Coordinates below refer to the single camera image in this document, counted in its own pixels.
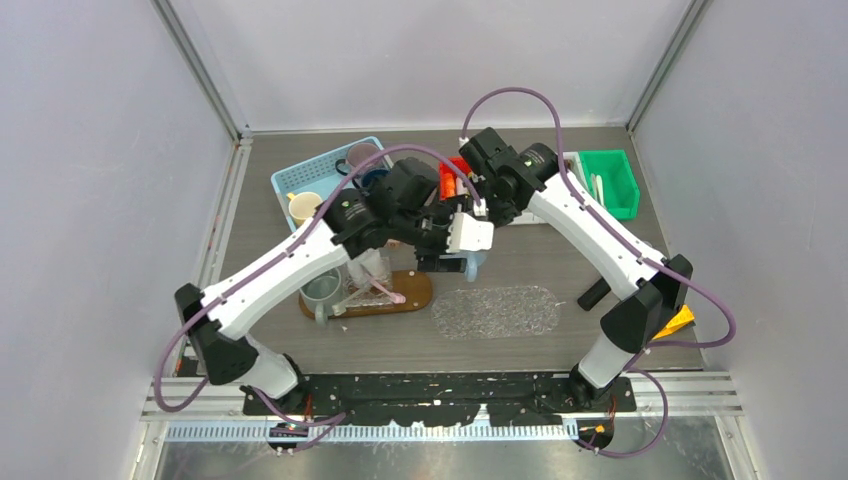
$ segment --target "brown wooden board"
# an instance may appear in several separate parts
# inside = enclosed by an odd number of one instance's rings
[[[403,294],[406,302],[399,305],[381,305],[378,307],[353,308],[335,318],[364,317],[367,315],[383,315],[386,313],[414,312],[426,307],[433,300],[433,284],[430,277],[413,270],[396,270],[392,272],[392,291]],[[304,315],[315,320],[315,314],[303,303],[303,297],[298,295],[298,305]]]

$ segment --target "bubble wrap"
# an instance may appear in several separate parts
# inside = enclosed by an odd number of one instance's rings
[[[543,335],[559,323],[556,297],[537,286],[447,292],[432,312],[436,328],[451,340]]]

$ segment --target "yellow cloth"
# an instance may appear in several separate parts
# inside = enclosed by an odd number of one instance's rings
[[[665,326],[660,333],[658,333],[654,340],[658,338],[662,338],[672,333],[680,330],[681,328],[689,325],[690,323],[695,321],[695,314],[692,313],[692,310],[689,310],[688,305],[683,305],[683,308],[680,309],[680,312],[675,315],[671,321],[668,322],[668,325]]]

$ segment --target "orange object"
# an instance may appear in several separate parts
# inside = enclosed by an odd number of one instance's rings
[[[466,163],[462,157],[450,157],[448,160],[450,160],[454,165],[459,167],[459,170],[462,173],[466,175],[471,173],[471,167],[468,166],[468,163]],[[453,171],[443,163],[439,164],[439,180],[439,198],[441,200],[456,195],[456,182],[462,181],[456,178],[456,174],[453,173]]]

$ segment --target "gray wood tabletop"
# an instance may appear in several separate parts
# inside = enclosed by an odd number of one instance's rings
[[[552,129],[500,130],[504,139],[521,151],[531,143],[554,148]],[[271,174],[305,159],[356,141],[370,133],[292,133],[259,135],[238,198],[232,233],[227,245],[222,277],[226,278],[288,234],[289,227],[271,186]],[[457,151],[456,131],[375,132],[384,146],[400,143],[426,145],[446,156]],[[565,149],[623,149],[630,159],[641,190],[638,217],[626,223],[636,236],[665,250],[633,144],[623,128],[575,128],[564,130]],[[396,154],[397,160],[417,156]],[[393,269],[414,268],[412,248],[391,252]],[[515,225],[497,230],[492,250],[476,282],[461,274],[429,274],[434,300],[453,291],[509,286],[541,286],[551,291],[559,305],[559,323],[538,336],[496,339],[450,340],[436,328],[430,307],[404,314],[380,315],[331,321],[322,328],[298,309],[293,295],[274,307],[251,333],[278,352],[291,355],[307,373],[436,372],[494,370],[566,370],[589,350],[600,333],[599,319],[615,304],[608,295],[591,312],[584,312],[577,298],[598,278],[592,265],[548,225]],[[691,331],[675,334],[691,340]],[[697,350],[666,348],[640,360],[645,368],[697,368]]]

